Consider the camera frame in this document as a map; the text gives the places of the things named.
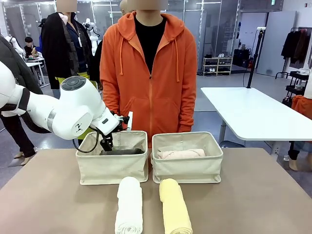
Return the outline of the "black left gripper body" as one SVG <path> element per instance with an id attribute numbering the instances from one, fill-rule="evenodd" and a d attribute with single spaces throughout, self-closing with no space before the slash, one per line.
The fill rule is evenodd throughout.
<path id="1" fill-rule="evenodd" d="M 111 121 L 107 121 L 104 124 L 100 125 L 99 130 L 100 130 L 100 134 L 102 136 L 101 141 L 107 142 L 107 137 L 113 137 L 112 136 L 113 133 L 123 131 L 123 121 L 118 120 L 116 126 L 112 125 Z"/>

